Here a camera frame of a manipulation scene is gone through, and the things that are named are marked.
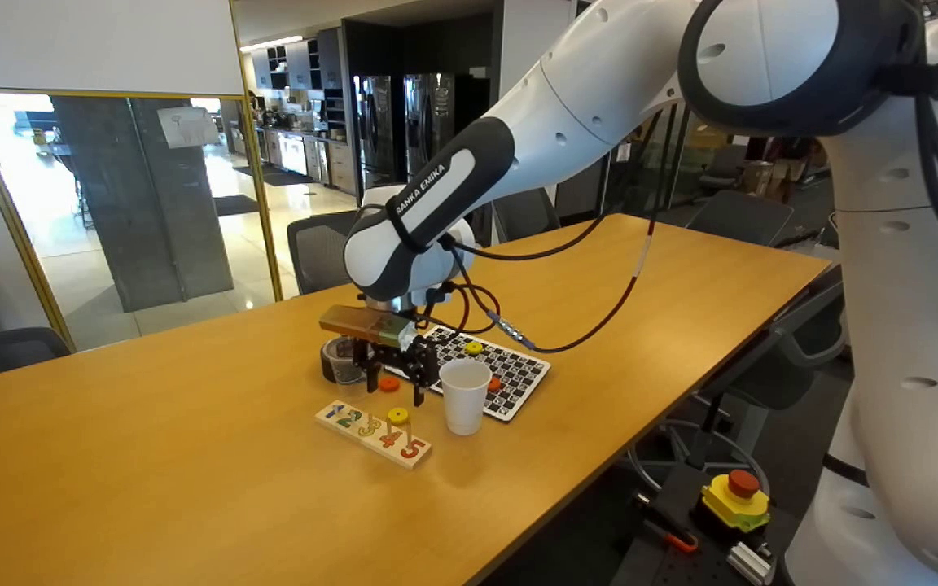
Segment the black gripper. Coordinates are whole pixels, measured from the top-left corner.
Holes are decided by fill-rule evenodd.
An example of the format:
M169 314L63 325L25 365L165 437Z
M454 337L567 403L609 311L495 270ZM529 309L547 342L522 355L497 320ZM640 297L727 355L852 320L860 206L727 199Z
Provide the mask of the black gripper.
M364 388L377 391L384 368L396 368L413 384L413 405L424 405L426 388L440 376L437 349L429 337L416 334L408 349L391 349L381 342L369 345Z

